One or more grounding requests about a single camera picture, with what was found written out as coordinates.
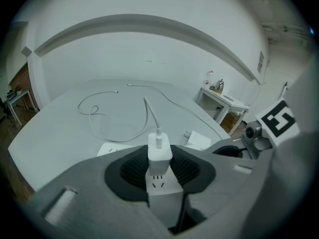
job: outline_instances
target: white cable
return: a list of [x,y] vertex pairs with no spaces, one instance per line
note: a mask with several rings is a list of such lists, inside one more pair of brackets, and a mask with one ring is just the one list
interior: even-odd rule
[[148,88],[152,88],[152,89],[155,89],[157,91],[159,91],[168,101],[170,101],[171,103],[187,110],[188,112],[192,113],[195,117],[197,117],[199,120],[201,120],[202,122],[204,122],[207,126],[209,126],[218,136],[219,138],[222,140],[221,136],[216,132],[215,129],[213,129],[208,123],[206,123],[204,120],[202,120],[196,113],[194,113],[193,111],[191,111],[190,109],[184,107],[184,106],[181,106],[175,102],[173,102],[171,99],[169,99],[162,91],[160,91],[158,88],[156,87],[153,87],[153,86],[147,86],[147,85],[132,85],[132,84],[128,84],[128,86],[132,86],[132,87],[148,87]]
[[95,93],[95,94],[89,95],[89,96],[87,96],[86,98],[84,98],[84,99],[79,103],[79,105],[77,106],[77,110],[78,110],[79,113],[81,113],[81,114],[83,114],[83,115],[88,115],[88,116],[89,116],[90,123],[91,123],[91,126],[92,126],[94,132],[95,132],[96,134],[98,134],[100,137],[102,137],[103,139],[105,139],[105,140],[107,140],[107,141],[112,141],[112,142],[126,142],[126,141],[133,140],[133,139],[135,139],[136,137],[140,136],[140,135],[143,133],[145,127],[146,127],[146,124],[147,124],[147,122],[148,122],[148,117],[149,117],[148,107],[147,107],[147,104],[145,103],[145,101],[144,101],[144,103],[145,103],[145,109],[146,109],[146,120],[145,120],[145,124],[144,124],[142,130],[141,130],[138,134],[136,134],[133,138],[128,139],[128,140],[124,140],[124,141],[117,141],[117,140],[108,139],[108,138],[106,138],[105,136],[101,135],[100,133],[98,133],[98,132],[96,131],[96,129],[95,129],[95,127],[93,126],[93,123],[92,123],[91,115],[106,115],[106,116],[107,116],[107,114],[97,113],[97,111],[99,110],[99,107],[98,107],[98,106],[92,106],[91,109],[90,109],[90,111],[89,111],[89,113],[86,114],[86,113],[84,113],[84,112],[82,112],[82,111],[80,110],[80,106],[81,106],[81,104],[84,102],[84,100],[88,99],[89,97],[94,96],[94,95],[98,95],[98,94],[102,94],[102,93],[118,93],[118,91],[117,91],[117,90],[115,90],[115,91],[104,91],[104,92],[99,92],[99,93]]
[[[114,90],[114,91],[104,91],[104,92],[99,92],[99,93],[95,93],[95,94],[92,94],[92,95],[87,96],[86,98],[84,98],[84,99],[79,103],[79,105],[78,105],[78,107],[77,107],[78,112],[81,113],[81,114],[84,114],[84,115],[89,115],[89,114],[85,114],[84,112],[82,112],[82,111],[80,110],[80,105],[84,102],[84,100],[88,99],[89,97],[94,96],[94,95],[98,95],[98,94],[102,94],[102,93],[118,93],[118,91],[117,91],[117,90]],[[96,110],[94,113],[91,113],[91,115],[106,115],[106,116],[107,116],[107,114],[103,114],[103,113],[98,113],[98,114],[97,114],[97,111],[99,110],[99,107],[98,107],[98,106],[96,106],[96,107],[97,107],[97,110]]]
[[157,116],[151,106],[151,104],[149,103],[149,101],[147,100],[146,97],[144,97],[144,103],[149,107],[152,115],[153,115],[153,118],[155,120],[155,123],[156,123],[156,147],[158,149],[161,149],[162,147],[162,134],[161,134],[161,126],[160,126],[160,123],[157,119]]

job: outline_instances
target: white table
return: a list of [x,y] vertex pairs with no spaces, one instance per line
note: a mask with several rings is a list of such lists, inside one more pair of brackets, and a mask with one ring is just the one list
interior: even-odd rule
[[10,101],[7,101],[7,104],[8,104],[8,106],[9,106],[9,109],[10,109],[10,111],[11,111],[11,113],[12,113],[12,115],[13,115],[15,121],[18,121],[18,123],[20,124],[20,126],[22,126],[22,123],[21,123],[21,121],[19,120],[19,117],[17,116],[17,114],[15,113],[14,108],[13,108],[12,105],[13,105],[14,102],[16,102],[16,101],[17,101],[18,99],[20,99],[20,98],[22,98],[23,101],[25,102],[25,100],[24,100],[24,95],[26,95],[26,94],[29,95],[29,98],[30,98],[32,107],[33,107],[34,111],[37,112],[37,109],[36,109],[35,106],[34,106],[34,103],[33,103],[33,100],[32,100],[32,98],[31,98],[31,95],[30,95],[30,91],[29,91],[29,90],[24,90],[24,91],[22,91],[20,94],[17,94],[17,95],[16,95],[13,99],[11,99]]
[[[138,80],[92,80],[75,86],[49,103],[26,124],[9,146],[9,152],[19,171],[34,190],[68,169],[70,166],[97,156],[106,141],[96,135],[88,116],[77,111],[77,105],[86,96],[118,90],[88,98],[81,110],[88,112],[93,105],[109,116],[92,116],[96,129],[113,139],[128,139],[140,131],[145,122],[147,97],[170,144],[185,145],[186,131],[196,131],[211,139],[211,144],[220,137],[205,123],[190,112],[172,104],[158,91],[145,87],[129,87],[127,84],[150,85],[160,89],[174,102],[185,106],[212,126],[222,139],[229,135],[201,107],[187,97],[182,90],[172,84]],[[155,132],[156,124],[152,116],[144,133],[127,145],[144,145],[148,135]]]
[[246,113],[250,110],[250,107],[243,104],[241,101],[235,99],[234,97],[231,97],[230,95],[226,93],[217,93],[212,90],[208,90],[205,88],[201,88],[200,94],[197,99],[197,104],[200,105],[201,101],[203,100],[204,94],[208,97],[212,98],[214,101],[218,102],[220,105],[223,106],[220,113],[217,115],[216,122],[218,124],[221,124],[223,119],[225,118],[226,114],[231,111],[243,111],[242,115],[240,116],[238,122],[233,126],[231,131],[229,132],[229,135],[231,135],[235,129],[239,126],[240,122],[244,119],[244,116]]

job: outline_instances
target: small white table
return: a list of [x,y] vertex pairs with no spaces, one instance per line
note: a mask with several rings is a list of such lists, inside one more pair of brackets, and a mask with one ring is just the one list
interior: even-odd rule
[[243,114],[240,116],[238,122],[233,126],[231,131],[229,132],[229,135],[231,135],[235,129],[239,126],[240,122],[243,120],[246,113],[250,110],[250,107],[243,104],[241,101],[235,99],[234,97],[229,96],[226,93],[219,94],[215,91],[208,90],[205,88],[201,88],[200,94],[197,99],[197,104],[200,106],[201,101],[203,100],[204,94],[208,97],[212,98],[214,101],[218,102],[220,105],[223,106],[220,113],[218,114],[215,121],[218,124],[221,124],[223,119],[225,118],[226,114],[231,111],[244,111]]
[[10,109],[10,111],[11,111],[11,113],[12,113],[12,115],[13,115],[15,121],[18,121],[18,123],[20,124],[20,126],[22,126],[22,123],[21,123],[21,121],[19,120],[19,117],[17,116],[17,114],[15,113],[12,104],[13,104],[14,102],[16,102],[18,99],[24,98],[23,96],[26,95],[26,94],[29,95],[29,98],[30,98],[32,107],[33,107],[34,111],[37,112],[37,109],[36,109],[35,106],[34,106],[34,103],[33,103],[33,100],[32,100],[32,98],[31,98],[31,95],[30,95],[30,91],[29,91],[29,90],[24,90],[24,91],[22,91],[20,94],[16,95],[15,98],[13,98],[13,99],[11,99],[10,101],[7,102],[8,106],[9,106],[9,109]]

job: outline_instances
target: table leg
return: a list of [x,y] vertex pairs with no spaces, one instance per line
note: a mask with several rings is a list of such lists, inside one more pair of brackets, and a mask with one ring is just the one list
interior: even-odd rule
[[23,101],[23,97],[21,97],[21,102],[22,102],[22,105],[23,105],[23,109],[26,110],[25,104],[24,104],[24,101]]
[[196,103],[200,106],[201,104],[201,101],[203,100],[203,97],[204,97],[204,91],[202,89],[200,89],[200,93],[199,93],[199,96],[197,98],[197,101]]
[[240,118],[238,119],[237,123],[233,126],[233,128],[231,129],[231,131],[229,132],[229,135],[231,135],[235,129],[239,126],[240,122],[243,120],[244,116],[246,115],[247,111],[244,111],[243,114],[240,116]]
[[28,104],[26,103],[26,100],[24,99],[24,96],[22,96],[22,99],[23,99],[23,101],[24,101],[24,103],[25,103],[25,107],[26,107],[26,109],[28,110],[28,109],[29,109],[29,107],[28,107]]
[[11,105],[8,104],[8,106],[9,106],[9,110],[10,110],[10,112],[11,112],[11,114],[12,114],[14,120],[17,121],[17,120],[16,120],[16,117],[14,116],[14,113],[13,113],[13,111],[12,111],[12,109],[11,109]]
[[20,115],[18,108],[16,107],[16,102],[13,103],[13,108],[15,109],[15,113]]
[[28,91],[28,95],[29,95],[29,98],[30,98],[30,102],[31,102],[31,104],[32,104],[32,107],[33,107],[34,111],[37,113],[37,108],[34,106],[34,103],[33,103],[33,101],[32,101],[32,97],[31,97],[31,95],[30,95],[30,91]]
[[16,113],[15,113],[13,107],[12,107],[12,104],[10,104],[10,107],[11,107],[11,110],[13,111],[14,116],[16,117],[16,120],[18,121],[18,123],[20,124],[20,126],[22,126],[22,123],[21,123],[21,121],[19,120],[18,116],[16,115]]
[[217,118],[215,119],[215,121],[218,124],[221,124],[221,122],[223,121],[223,119],[225,118],[226,114],[229,111],[229,106],[224,106],[221,111],[219,112],[219,114],[217,115]]

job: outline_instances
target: wall molding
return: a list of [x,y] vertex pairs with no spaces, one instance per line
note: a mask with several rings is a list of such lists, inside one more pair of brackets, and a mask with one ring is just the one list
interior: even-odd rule
[[212,36],[176,20],[145,14],[117,14],[98,17],[75,24],[54,35],[35,49],[41,58],[71,41],[102,33],[139,32],[177,39],[197,46],[226,62],[249,81],[257,79],[251,70],[230,49]]

